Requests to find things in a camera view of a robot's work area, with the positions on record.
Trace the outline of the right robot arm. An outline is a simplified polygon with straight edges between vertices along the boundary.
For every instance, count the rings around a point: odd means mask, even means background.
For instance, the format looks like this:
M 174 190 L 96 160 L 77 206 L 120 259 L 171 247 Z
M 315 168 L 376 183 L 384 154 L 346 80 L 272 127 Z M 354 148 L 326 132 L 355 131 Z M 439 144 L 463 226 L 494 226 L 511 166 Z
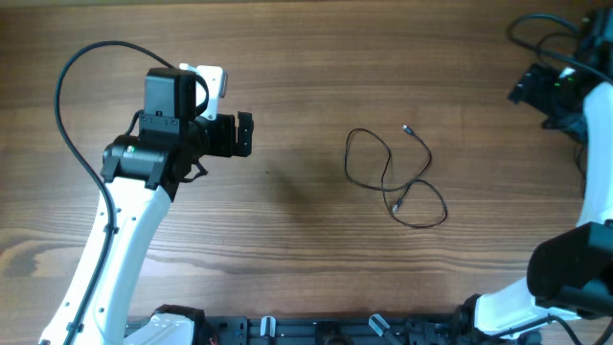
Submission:
M 506 29 L 509 41 L 565 66 L 532 65 L 509 99 L 539 110 L 547 117 L 542 127 L 586 150 L 577 162 L 584 180 L 579 220 L 534 250 L 526 277 L 459 306 L 447 327 L 450 344 L 537 344 L 540 328 L 551 323 L 578 343 L 570 321 L 612 316 L 612 10 L 589 12 L 580 27 L 555 15 L 540 17 L 561 25 L 560 35 L 576 41 L 575 51 L 567 56 L 517 38 L 515 27 L 537 16 L 514 19 Z

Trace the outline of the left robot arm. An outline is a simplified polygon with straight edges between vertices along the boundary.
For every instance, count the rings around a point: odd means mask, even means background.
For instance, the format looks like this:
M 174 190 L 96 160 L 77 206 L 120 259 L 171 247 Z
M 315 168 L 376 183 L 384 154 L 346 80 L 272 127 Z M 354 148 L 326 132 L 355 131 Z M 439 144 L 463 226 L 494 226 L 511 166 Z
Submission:
M 204 155 L 247 157 L 253 118 L 218 113 L 227 74 L 218 66 L 152 68 L 145 105 L 102 154 L 102 192 L 70 286 L 42 344 L 123 344 L 148 247 L 182 183 L 206 175 Z

